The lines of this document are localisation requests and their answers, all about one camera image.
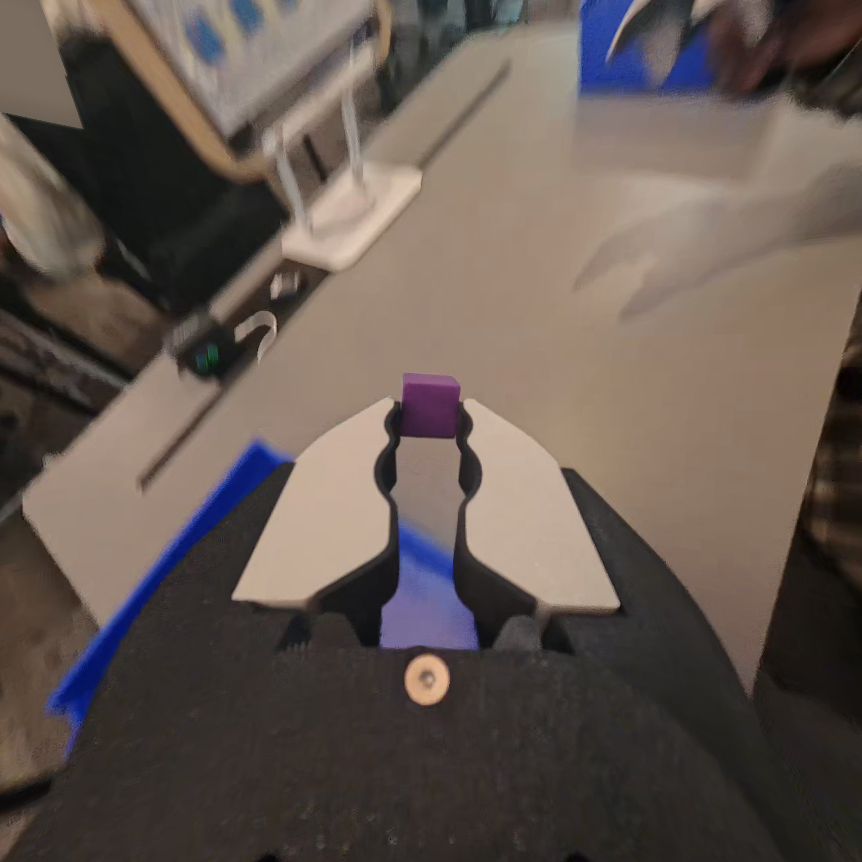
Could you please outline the purple cube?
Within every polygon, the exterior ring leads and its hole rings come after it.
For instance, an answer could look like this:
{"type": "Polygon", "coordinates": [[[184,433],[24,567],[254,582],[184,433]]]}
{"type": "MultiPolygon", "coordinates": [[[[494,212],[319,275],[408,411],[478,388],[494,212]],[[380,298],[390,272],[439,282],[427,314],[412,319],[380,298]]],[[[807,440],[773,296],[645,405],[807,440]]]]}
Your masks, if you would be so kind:
{"type": "Polygon", "coordinates": [[[460,385],[445,374],[403,375],[401,435],[414,439],[453,440],[458,430],[460,385]]]}

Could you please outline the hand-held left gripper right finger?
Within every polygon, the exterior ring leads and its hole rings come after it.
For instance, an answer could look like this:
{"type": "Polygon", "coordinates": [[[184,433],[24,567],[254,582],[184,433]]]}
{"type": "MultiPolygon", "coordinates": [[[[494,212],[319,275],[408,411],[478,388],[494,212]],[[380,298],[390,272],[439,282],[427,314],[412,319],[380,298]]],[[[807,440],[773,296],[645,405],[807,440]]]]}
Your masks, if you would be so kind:
{"type": "Polygon", "coordinates": [[[475,622],[616,613],[620,599],[558,461],[474,398],[459,405],[456,442],[453,576],[475,622]]]}

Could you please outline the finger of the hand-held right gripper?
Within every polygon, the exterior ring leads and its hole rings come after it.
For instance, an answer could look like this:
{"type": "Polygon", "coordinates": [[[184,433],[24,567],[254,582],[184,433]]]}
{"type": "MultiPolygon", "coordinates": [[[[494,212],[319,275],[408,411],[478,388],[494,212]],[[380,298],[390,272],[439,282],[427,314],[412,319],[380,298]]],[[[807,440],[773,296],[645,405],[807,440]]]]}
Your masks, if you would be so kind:
{"type": "Polygon", "coordinates": [[[631,46],[641,53],[645,68],[672,68],[684,35],[684,2],[631,2],[605,56],[610,64],[631,46]]]}

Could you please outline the person's right hand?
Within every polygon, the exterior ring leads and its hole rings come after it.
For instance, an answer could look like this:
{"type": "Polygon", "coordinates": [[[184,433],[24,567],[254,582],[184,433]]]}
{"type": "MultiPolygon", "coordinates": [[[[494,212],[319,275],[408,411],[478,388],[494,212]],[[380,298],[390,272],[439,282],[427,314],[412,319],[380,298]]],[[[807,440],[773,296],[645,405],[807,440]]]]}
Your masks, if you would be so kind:
{"type": "Polygon", "coordinates": [[[746,40],[741,14],[725,3],[708,25],[708,59],[718,90],[746,96],[775,72],[834,65],[856,48],[860,36],[859,1],[789,2],[755,44],[746,40]]]}

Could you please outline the person's plaid shirt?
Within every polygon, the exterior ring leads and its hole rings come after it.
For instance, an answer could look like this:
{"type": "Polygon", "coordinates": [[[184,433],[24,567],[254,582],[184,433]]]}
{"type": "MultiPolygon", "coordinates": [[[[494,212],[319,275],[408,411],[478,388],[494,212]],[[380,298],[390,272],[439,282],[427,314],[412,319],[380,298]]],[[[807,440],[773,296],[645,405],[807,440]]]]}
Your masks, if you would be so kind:
{"type": "Polygon", "coordinates": [[[803,531],[835,571],[861,591],[861,350],[848,344],[816,448],[803,531]]]}

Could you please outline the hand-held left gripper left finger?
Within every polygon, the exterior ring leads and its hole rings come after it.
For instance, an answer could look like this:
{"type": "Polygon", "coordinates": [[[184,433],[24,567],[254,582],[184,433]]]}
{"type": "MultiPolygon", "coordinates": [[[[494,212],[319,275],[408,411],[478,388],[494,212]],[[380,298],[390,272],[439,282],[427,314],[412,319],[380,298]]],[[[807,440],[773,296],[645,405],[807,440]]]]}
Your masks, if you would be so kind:
{"type": "Polygon", "coordinates": [[[231,596],[234,602],[308,609],[379,558],[393,535],[378,476],[393,443],[386,396],[333,426],[297,457],[231,596]]]}

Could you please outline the wood-framed instruction board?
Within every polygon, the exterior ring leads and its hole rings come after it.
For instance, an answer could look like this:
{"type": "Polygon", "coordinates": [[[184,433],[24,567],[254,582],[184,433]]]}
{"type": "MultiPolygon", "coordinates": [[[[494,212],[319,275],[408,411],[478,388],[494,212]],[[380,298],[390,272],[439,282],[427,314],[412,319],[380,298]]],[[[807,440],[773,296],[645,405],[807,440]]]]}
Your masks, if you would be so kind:
{"type": "Polygon", "coordinates": [[[89,2],[115,49],[200,160],[267,180],[264,138],[291,143],[390,49],[390,2],[89,2]]]}

